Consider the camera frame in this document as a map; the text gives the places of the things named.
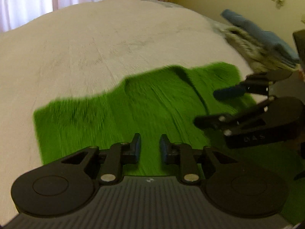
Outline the green knit sweater vest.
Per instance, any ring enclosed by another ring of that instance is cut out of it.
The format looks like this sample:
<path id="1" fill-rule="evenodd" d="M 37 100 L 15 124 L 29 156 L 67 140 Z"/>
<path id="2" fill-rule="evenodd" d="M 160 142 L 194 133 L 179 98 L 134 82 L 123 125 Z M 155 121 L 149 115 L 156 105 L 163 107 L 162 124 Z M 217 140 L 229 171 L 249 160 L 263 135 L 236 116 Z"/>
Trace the green knit sweater vest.
<path id="1" fill-rule="evenodd" d="M 238 69 L 216 63 L 187 69 L 170 66 L 126 78 L 112 91 L 84 99 L 56 100 L 34 113 L 37 139 L 45 168 L 31 181 L 54 180 L 39 203 L 51 204 L 46 217 L 92 209 L 103 217 L 113 211 L 105 227 L 214 228 L 227 223 L 207 211 L 211 206 L 235 219 L 268 218 L 304 222 L 304 166 L 284 142 L 240 149 L 225 144 L 223 129 L 201 130 L 197 116 L 244 112 L 257 105 L 249 93 L 228 100 L 213 96 L 239 84 Z M 102 185 L 98 174 L 100 150 L 131 142 L 141 135 L 137 164 L 126 164 L 115 185 Z M 178 168 L 164 164 L 160 137 L 189 144 L 200 172 L 197 185 L 184 185 Z"/>

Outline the folded olive grey garments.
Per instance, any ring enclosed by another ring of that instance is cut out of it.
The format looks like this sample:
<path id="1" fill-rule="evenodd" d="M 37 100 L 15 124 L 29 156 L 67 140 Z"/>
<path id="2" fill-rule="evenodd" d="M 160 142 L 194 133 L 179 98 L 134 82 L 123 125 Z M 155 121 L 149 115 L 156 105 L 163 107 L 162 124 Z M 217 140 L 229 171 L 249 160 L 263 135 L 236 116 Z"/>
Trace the folded olive grey garments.
<path id="1" fill-rule="evenodd" d="M 276 49 L 264 46 L 249 33 L 237 26 L 218 28 L 226 41 L 246 60 L 255 73 L 284 69 L 297 71 L 299 60 L 292 60 Z"/>

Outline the folded blue garment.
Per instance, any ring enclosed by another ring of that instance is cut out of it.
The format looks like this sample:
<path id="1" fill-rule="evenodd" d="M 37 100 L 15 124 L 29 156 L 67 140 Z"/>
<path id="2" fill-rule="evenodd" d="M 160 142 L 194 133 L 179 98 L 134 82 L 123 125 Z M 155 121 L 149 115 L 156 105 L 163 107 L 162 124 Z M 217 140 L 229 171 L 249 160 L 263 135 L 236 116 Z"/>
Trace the folded blue garment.
<path id="1" fill-rule="evenodd" d="M 221 16 L 234 26 L 240 27 L 249 33 L 267 49 L 278 52 L 293 64 L 299 63 L 300 59 L 295 50 L 293 50 L 284 40 L 282 40 L 272 31 L 263 30 L 251 20 L 229 9 L 222 11 Z"/>

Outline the white wall plug adapter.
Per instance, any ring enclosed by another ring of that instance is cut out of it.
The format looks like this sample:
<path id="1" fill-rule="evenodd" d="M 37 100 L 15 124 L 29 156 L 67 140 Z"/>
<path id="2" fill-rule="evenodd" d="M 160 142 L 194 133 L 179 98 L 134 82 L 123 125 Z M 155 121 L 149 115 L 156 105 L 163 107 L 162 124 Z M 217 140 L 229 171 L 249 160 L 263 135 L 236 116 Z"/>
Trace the white wall plug adapter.
<path id="1" fill-rule="evenodd" d="M 280 9 L 281 7 L 284 6 L 285 0 L 275 0 L 275 4 L 276 4 L 276 7 L 277 7 L 278 9 Z"/>

